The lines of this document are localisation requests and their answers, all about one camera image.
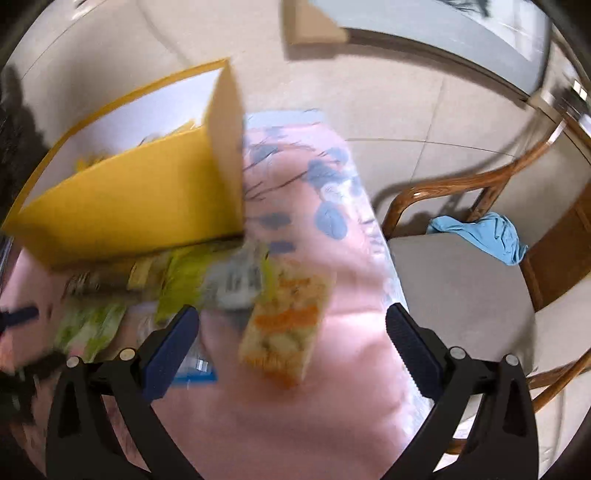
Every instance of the cardboard piece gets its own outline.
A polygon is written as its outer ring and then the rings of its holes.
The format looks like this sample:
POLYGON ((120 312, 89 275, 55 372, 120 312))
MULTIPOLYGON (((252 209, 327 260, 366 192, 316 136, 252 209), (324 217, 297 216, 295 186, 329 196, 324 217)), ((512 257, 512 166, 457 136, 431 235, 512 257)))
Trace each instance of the cardboard piece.
POLYGON ((347 30, 309 0, 283 0, 283 32, 289 45, 349 41, 347 30))
POLYGON ((136 90, 51 149, 2 229, 53 269, 240 235, 242 119, 227 60, 136 90))

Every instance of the gray cushion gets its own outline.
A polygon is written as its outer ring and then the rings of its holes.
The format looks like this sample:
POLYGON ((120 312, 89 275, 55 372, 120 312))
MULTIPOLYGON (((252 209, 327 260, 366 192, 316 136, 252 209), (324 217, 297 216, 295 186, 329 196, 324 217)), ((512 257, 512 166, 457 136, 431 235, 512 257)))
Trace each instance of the gray cushion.
POLYGON ((420 326, 472 358, 498 361, 514 353, 531 372, 534 308, 518 265, 453 233, 394 238, 388 246, 420 326))

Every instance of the snack package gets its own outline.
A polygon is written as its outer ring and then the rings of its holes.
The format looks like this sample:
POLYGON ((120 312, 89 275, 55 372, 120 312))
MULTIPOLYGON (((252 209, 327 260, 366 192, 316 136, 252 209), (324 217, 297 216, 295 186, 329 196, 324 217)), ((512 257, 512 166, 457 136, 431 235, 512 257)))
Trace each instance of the snack package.
POLYGON ((96 305, 77 299, 67 301, 55 339, 56 348, 87 363, 93 362, 115 337, 125 310, 122 303, 96 305))
POLYGON ((212 264, 200 287, 200 307, 206 309, 250 309, 262 291, 269 250, 246 242, 226 261, 212 264))
POLYGON ((306 373, 332 282, 287 261, 274 261, 267 275, 238 355, 292 387, 306 373))
POLYGON ((158 298, 170 262, 165 252, 134 260, 99 265, 74 275, 66 284, 68 296, 98 296, 130 294, 137 302, 158 298))
POLYGON ((155 322, 165 325, 183 305, 251 308, 262 290, 267 249, 241 240, 210 242, 172 252, 155 322))

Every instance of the blue towel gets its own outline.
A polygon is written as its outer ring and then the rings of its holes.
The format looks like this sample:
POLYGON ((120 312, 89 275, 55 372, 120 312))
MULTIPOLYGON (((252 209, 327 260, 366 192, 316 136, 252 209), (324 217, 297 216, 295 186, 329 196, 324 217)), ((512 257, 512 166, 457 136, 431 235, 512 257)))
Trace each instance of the blue towel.
POLYGON ((527 245, 519 242, 515 226, 498 213, 487 213, 474 223, 461 223, 448 216, 437 217, 429 222, 427 233, 437 232, 457 233, 507 265, 517 265, 527 251, 527 245))

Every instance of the pink fabric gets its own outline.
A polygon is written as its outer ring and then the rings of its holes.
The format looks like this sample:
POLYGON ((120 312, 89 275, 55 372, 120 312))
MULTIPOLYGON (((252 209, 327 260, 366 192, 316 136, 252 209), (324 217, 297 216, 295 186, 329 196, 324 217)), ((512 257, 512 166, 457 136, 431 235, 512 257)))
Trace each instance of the pink fabric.
MULTIPOLYGON (((385 243, 346 144, 328 127, 260 129, 247 140, 248 235, 336 274, 310 368, 301 386, 276 386, 238 364, 235 324, 205 312, 203 337, 218 382, 170 388, 153 408, 207 480, 378 479, 408 445, 417 417, 416 390, 385 332, 385 308, 404 302, 385 243)), ((22 364, 51 343, 56 315, 48 321, 44 311, 59 301, 63 281, 21 253, 0 304, 32 300, 42 316, 2 338, 5 364, 22 364)), ((113 351, 135 345, 135 325, 125 319, 113 351)), ((46 385, 35 404, 37 425, 25 430, 40 468, 50 392, 46 385)), ((113 401, 108 411, 126 454, 144 465, 113 401)))

